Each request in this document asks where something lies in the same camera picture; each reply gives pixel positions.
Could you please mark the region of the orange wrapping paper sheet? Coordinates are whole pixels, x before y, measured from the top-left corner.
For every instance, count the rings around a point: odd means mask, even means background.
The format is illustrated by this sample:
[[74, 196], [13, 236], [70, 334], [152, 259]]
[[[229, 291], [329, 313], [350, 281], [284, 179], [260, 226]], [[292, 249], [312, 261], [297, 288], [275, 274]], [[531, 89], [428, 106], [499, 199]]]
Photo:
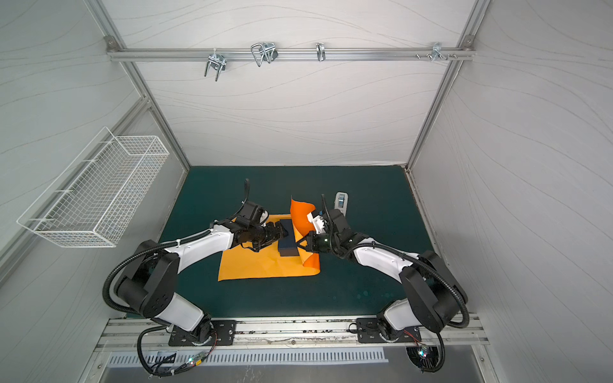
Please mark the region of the orange wrapping paper sheet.
[[[289, 213], [272, 215], [266, 223], [289, 223], [287, 238], [296, 242], [314, 230], [307, 215], [315, 210], [314, 204], [293, 200]], [[223, 252], [218, 280], [307, 277], [320, 273], [319, 254], [298, 247], [294, 250], [296, 252], [292, 256], [282, 255], [277, 242], [260, 252], [235, 247]]]

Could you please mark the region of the dark blue gift box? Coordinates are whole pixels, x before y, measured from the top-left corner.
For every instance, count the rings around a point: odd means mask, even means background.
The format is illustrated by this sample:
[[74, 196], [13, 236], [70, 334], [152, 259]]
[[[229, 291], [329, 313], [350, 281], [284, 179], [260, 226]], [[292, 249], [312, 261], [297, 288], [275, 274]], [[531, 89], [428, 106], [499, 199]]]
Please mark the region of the dark blue gift box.
[[299, 249], [296, 246], [294, 226], [291, 219], [279, 221], [283, 235], [278, 242], [278, 251], [281, 257], [298, 257]]

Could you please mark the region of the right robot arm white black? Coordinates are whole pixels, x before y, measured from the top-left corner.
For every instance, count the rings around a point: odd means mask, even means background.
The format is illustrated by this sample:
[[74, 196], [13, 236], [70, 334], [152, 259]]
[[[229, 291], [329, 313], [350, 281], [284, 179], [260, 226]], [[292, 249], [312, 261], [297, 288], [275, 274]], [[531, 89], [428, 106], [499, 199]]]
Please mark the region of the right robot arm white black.
[[343, 242], [338, 235], [314, 231], [298, 240], [297, 247], [355, 261], [402, 285], [406, 298], [389, 304], [378, 315], [380, 332], [386, 337], [408, 327], [439, 334], [445, 327], [464, 329], [470, 323], [465, 293], [434, 252], [402, 252], [361, 233]]

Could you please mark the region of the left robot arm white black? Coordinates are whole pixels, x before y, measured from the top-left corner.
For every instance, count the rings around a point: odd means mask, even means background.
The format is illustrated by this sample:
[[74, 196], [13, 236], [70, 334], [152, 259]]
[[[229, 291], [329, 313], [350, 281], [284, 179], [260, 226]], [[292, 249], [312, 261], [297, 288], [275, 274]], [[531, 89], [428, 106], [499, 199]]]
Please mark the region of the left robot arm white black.
[[176, 292], [178, 275], [210, 255], [244, 244], [259, 252], [286, 236], [287, 230], [278, 223], [244, 226], [223, 221], [183, 239], [162, 244], [145, 241], [110, 272], [102, 298], [115, 311], [178, 327], [203, 342], [212, 332], [210, 318]]

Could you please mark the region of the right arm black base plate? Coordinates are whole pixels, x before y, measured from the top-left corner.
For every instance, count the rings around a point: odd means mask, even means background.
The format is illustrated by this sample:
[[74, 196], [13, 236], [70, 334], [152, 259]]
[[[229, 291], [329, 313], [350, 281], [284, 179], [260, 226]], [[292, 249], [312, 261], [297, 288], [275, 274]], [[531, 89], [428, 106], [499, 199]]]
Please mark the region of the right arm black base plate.
[[375, 317], [357, 318], [350, 325], [350, 332], [357, 335], [358, 342], [361, 344], [421, 343], [421, 333], [418, 327], [406, 327], [402, 330], [396, 330], [383, 319]]

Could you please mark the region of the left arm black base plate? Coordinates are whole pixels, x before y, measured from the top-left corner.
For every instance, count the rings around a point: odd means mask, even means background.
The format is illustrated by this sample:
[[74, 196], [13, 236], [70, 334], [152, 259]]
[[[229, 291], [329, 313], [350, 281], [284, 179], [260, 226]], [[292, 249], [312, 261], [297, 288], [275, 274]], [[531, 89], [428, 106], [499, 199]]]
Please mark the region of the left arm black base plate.
[[209, 320], [187, 331], [172, 327], [169, 346], [231, 346], [236, 332], [236, 320]]

